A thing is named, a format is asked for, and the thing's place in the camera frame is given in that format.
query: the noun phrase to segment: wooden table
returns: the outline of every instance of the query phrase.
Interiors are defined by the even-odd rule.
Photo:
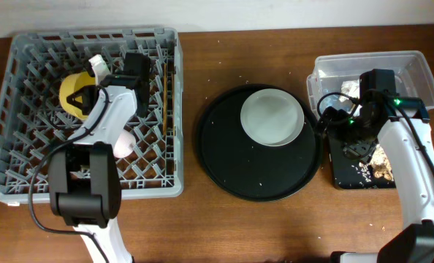
[[[327,152],[315,178],[292,197],[255,203],[229,195],[199,165],[194,127],[214,98],[247,81],[285,88],[308,103],[306,77],[321,55],[420,50],[434,75],[434,26],[191,33],[180,34],[180,40],[185,188],[177,198],[122,203],[121,234],[137,262],[324,262],[316,257],[378,251],[400,232],[397,192],[335,189]],[[0,87],[9,42],[0,39]],[[434,141],[434,110],[430,115]],[[46,224],[66,228],[48,205],[37,205],[37,211]],[[0,203],[4,261],[90,262],[90,257],[79,237],[38,230],[26,205]]]

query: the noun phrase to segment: white wall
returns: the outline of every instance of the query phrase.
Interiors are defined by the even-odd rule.
[[[434,23],[434,0],[0,0],[0,37],[63,28],[179,31]]]

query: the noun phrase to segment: dish rack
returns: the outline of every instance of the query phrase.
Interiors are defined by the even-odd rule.
[[[133,116],[124,127],[136,137],[134,152],[116,159],[122,198],[181,194],[183,51],[177,31],[59,31],[19,34],[12,40],[0,93],[0,202],[27,203],[31,176],[49,144],[65,140],[81,125],[59,104],[63,77],[83,71],[83,64],[96,54],[111,72],[122,69],[127,52],[149,56],[153,69],[148,116]],[[45,110],[40,107],[43,102]],[[72,176],[88,177],[89,170]],[[45,165],[37,176],[34,202],[49,202],[48,190]]]

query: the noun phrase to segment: white plate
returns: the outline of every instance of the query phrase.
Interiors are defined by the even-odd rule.
[[[300,134],[305,116],[300,103],[292,95],[268,88],[245,100],[240,120],[246,134],[255,142],[282,146]]]

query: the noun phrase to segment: plastic container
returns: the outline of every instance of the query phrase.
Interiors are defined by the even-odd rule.
[[[313,74],[306,80],[314,115],[319,118],[316,105],[323,95],[340,91],[344,81],[358,80],[362,73],[372,69],[394,70],[396,91],[401,96],[419,97],[427,110],[434,109],[434,79],[423,54],[419,51],[395,51],[318,57]],[[350,101],[339,102],[337,96],[332,96],[321,103],[320,110],[331,105],[344,110],[350,110],[352,106]]]
[[[61,128],[80,121],[58,100],[59,80],[82,71],[84,60],[101,54],[113,72],[126,52],[148,55],[154,65],[148,117],[134,116],[125,130],[136,137],[134,152],[116,159],[123,199],[176,197],[183,191],[183,51],[171,28],[60,31],[17,35],[9,50],[0,94],[0,201],[27,202],[28,185],[50,141],[70,133],[55,129],[41,114],[42,95],[50,87],[46,113]],[[164,98],[167,84],[167,103]],[[163,113],[164,104],[168,104]],[[163,130],[164,118],[167,128]],[[35,202],[49,202],[46,166],[37,177]],[[83,170],[75,174],[89,176]]]

